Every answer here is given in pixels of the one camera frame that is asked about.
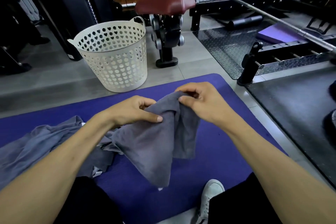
shoe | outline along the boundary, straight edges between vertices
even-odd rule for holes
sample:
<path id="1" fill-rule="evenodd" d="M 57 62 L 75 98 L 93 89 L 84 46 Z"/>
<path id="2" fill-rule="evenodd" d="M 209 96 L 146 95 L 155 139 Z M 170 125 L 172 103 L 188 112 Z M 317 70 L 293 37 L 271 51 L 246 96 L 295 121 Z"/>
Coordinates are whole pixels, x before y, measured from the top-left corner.
<path id="1" fill-rule="evenodd" d="M 205 184 L 201 197 L 201 206 L 197 214 L 196 224 L 208 221 L 210 199 L 224 191 L 225 189 L 223 187 L 223 184 L 221 184 L 221 182 L 218 180 L 211 179 L 207 182 L 207 184 Z"/>

forearm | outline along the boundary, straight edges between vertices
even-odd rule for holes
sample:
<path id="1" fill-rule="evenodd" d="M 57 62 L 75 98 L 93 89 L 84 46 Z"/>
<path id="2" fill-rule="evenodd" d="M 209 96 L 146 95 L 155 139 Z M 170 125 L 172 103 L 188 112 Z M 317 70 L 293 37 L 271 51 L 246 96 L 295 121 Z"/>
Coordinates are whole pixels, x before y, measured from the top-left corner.
<path id="1" fill-rule="evenodd" d="M 249 163 L 283 223 L 335 223 L 336 194 L 233 115 L 218 125 Z"/>
<path id="2" fill-rule="evenodd" d="M 0 223 L 52 223 L 84 160 L 111 128 L 99 113 L 0 192 Z"/>

purple yoga mat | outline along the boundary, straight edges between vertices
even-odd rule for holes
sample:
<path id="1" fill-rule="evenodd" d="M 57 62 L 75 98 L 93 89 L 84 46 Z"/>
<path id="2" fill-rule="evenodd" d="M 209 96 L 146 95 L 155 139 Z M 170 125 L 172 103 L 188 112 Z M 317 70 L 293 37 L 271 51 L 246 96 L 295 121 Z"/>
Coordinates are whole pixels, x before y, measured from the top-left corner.
<path id="1" fill-rule="evenodd" d="M 212 83 L 227 103 L 261 136 L 282 150 L 267 130 L 250 112 L 242 100 L 219 74 L 134 90 L 113 96 L 54 107 L 0 119 L 0 147 L 22 137 L 38 125 L 56 125 L 74 115 L 84 121 L 99 111 L 133 95 L 158 100 L 188 82 Z M 233 145 L 229 137 L 213 124 L 201 121 L 197 132 L 196 158 L 174 159 L 170 184 L 158 191 L 125 157 L 115 157 L 106 173 L 95 178 L 97 184 L 116 202 L 124 222 L 157 223 L 200 204 L 204 185 L 209 179 L 218 179 L 229 189 L 247 178 L 250 166 Z M 109 213 L 96 213 L 111 218 Z"/>
<path id="2" fill-rule="evenodd" d="M 304 40 L 305 38 L 298 35 L 297 33 L 289 30 L 285 26 L 281 25 L 280 23 L 275 23 L 262 31 L 257 33 L 257 38 L 266 40 L 272 44 L 281 44 L 281 43 L 288 43 L 297 40 Z"/>

white laundry basket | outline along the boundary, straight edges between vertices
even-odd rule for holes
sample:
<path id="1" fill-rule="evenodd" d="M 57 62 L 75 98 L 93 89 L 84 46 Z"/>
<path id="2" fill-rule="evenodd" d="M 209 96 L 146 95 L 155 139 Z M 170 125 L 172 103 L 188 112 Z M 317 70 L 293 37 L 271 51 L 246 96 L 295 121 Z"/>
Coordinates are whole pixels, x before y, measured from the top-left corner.
<path id="1" fill-rule="evenodd" d="M 140 18 L 143 25 L 134 21 Z M 100 23 L 68 39 L 89 64 L 100 82 L 110 91 L 127 92 L 147 79 L 145 22 Z"/>

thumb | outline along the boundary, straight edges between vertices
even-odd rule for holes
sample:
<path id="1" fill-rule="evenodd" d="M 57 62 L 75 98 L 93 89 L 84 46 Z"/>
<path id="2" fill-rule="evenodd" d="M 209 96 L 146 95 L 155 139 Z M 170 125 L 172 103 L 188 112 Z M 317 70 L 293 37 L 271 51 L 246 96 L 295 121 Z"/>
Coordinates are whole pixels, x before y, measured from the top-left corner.
<path id="1" fill-rule="evenodd" d="M 159 123 L 162 122 L 163 118 L 160 115 L 151 113 L 151 112 L 146 112 L 144 110 L 139 110 L 140 111 L 140 119 L 141 120 L 146 120 L 149 122 L 154 122 L 154 123 Z"/>
<path id="2" fill-rule="evenodd" d="M 193 97 L 189 97 L 189 96 L 181 96 L 179 97 L 179 102 L 192 108 L 193 105 L 198 101 L 197 99 L 193 98 Z"/>

